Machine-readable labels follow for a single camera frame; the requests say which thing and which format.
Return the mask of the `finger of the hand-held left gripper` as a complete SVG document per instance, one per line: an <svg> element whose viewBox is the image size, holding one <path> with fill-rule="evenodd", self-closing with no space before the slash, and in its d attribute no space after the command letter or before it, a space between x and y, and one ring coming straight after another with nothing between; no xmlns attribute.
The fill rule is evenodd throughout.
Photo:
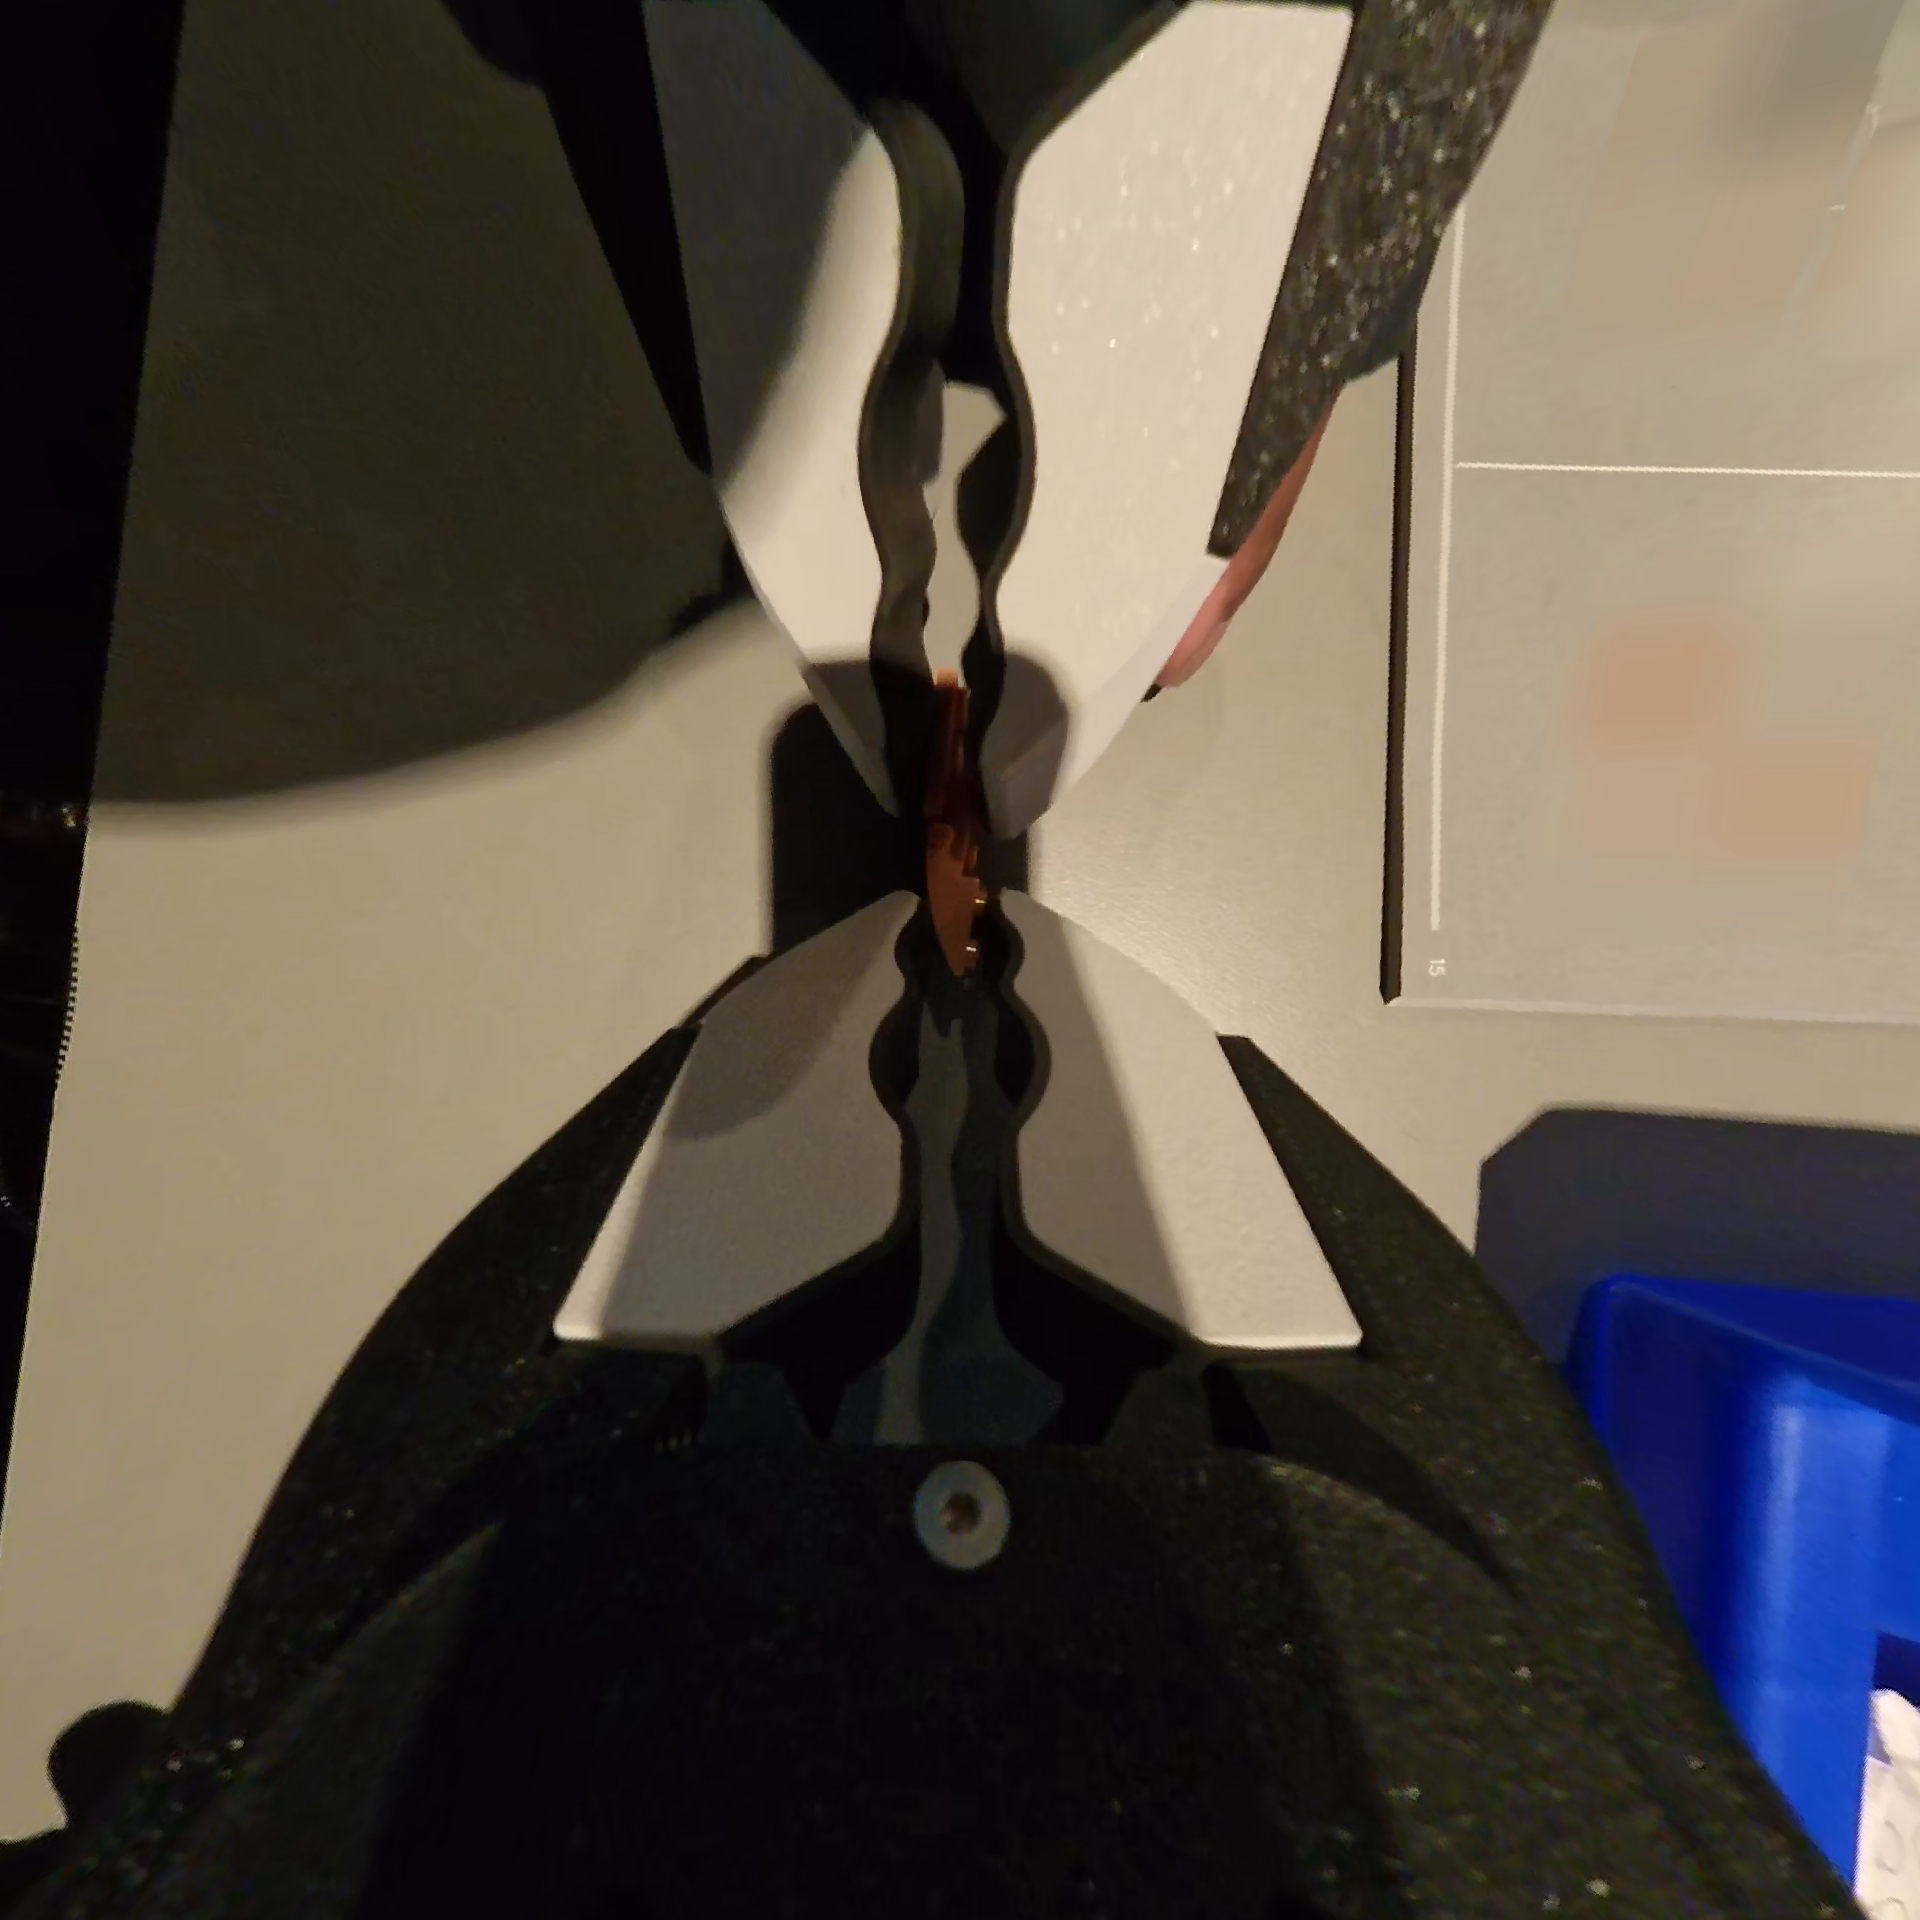
<svg viewBox="0 0 1920 1920"><path fill-rule="evenodd" d="M1110 747L1228 567L1218 500L1351 34L1338 4L1157 6L1013 159L1021 467L975 749L1000 835Z"/></svg>
<svg viewBox="0 0 1920 1920"><path fill-rule="evenodd" d="M944 135L877 6L645 4L641 23L730 543L876 799L917 818Z"/></svg>

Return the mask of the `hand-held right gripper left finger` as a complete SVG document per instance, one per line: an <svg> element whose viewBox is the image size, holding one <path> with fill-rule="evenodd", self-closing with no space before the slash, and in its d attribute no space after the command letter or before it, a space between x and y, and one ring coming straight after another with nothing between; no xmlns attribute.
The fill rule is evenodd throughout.
<svg viewBox="0 0 1920 1920"><path fill-rule="evenodd" d="M905 1135L879 1039L905 1000L888 893L710 1006L558 1309L561 1341L717 1341L885 1244Z"/></svg>

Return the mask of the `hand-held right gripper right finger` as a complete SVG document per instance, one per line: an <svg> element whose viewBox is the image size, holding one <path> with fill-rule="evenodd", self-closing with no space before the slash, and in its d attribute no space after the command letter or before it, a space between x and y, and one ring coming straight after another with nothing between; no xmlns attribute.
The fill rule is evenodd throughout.
<svg viewBox="0 0 1920 1920"><path fill-rule="evenodd" d="M998 898L1002 995L1033 1044L1017 1226L1222 1354L1351 1351L1359 1324L1212 1022L1129 954Z"/></svg>

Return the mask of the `small orange toy brick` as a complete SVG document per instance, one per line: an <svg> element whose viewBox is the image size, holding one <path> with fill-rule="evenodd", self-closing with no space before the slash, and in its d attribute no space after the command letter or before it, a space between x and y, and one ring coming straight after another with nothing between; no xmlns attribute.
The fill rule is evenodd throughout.
<svg viewBox="0 0 1920 1920"><path fill-rule="evenodd" d="M986 885L977 871L975 837L951 822L933 822L925 842L925 901L935 941L945 966L969 979L977 960L977 922L986 909Z"/></svg>

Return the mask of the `orange toy brick plate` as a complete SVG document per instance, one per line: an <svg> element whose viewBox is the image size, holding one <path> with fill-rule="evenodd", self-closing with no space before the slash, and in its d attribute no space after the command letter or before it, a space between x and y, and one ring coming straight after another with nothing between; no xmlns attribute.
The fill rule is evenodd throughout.
<svg viewBox="0 0 1920 1920"><path fill-rule="evenodd" d="M933 893L945 872L975 872L983 799L969 756L969 687L956 670L933 679L935 724L925 758L925 879Z"/></svg>

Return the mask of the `blue plastic bin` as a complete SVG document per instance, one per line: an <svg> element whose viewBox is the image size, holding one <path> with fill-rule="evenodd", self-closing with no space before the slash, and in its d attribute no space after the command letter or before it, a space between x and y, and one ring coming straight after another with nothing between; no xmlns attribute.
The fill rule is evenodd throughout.
<svg viewBox="0 0 1920 1920"><path fill-rule="evenodd" d="M1918 1704L1918 1302L1609 1278L1567 1378L1730 1715L1856 1887L1869 1698Z"/></svg>

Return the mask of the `grey desk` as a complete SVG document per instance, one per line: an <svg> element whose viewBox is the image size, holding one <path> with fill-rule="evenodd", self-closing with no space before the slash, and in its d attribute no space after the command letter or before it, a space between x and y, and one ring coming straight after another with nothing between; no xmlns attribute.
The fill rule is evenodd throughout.
<svg viewBox="0 0 1920 1920"><path fill-rule="evenodd" d="M442 1234L852 856L486 11L185 4L4 1517L4 1836L164 1702ZM1247 1036L1502 1287L1914 1294L1914 1030L1384 1007L1396 386L1038 893Z"/></svg>

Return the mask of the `person's left hand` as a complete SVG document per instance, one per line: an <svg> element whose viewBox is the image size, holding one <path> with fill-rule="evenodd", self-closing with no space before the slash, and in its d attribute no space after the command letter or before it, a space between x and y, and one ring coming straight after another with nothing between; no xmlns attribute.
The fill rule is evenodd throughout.
<svg viewBox="0 0 1920 1920"><path fill-rule="evenodd" d="M1204 606L1194 612L1190 627L1161 666L1148 696L1165 687L1186 683L1216 652L1228 636L1229 624L1266 575L1288 518L1296 509L1305 480L1312 471L1313 455L1325 436L1334 403L1330 399L1322 413L1313 420L1309 439L1305 440L1296 461L1284 471L1273 496L1266 500L1252 532L1241 542L1232 556Z"/></svg>

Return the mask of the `grey instruction booklet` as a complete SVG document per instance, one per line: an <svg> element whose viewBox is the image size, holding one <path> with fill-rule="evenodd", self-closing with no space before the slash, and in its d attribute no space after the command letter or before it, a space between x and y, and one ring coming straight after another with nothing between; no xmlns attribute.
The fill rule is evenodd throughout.
<svg viewBox="0 0 1920 1920"><path fill-rule="evenodd" d="M1918 4L1556 4L1399 366L1388 995L1914 1022Z"/></svg>

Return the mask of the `person's black jacket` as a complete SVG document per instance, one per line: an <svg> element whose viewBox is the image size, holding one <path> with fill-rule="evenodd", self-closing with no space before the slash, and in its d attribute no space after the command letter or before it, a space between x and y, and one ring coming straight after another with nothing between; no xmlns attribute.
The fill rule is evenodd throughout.
<svg viewBox="0 0 1920 1920"><path fill-rule="evenodd" d="M101 738L177 3L1 4L1 1339L15 1381Z"/></svg>

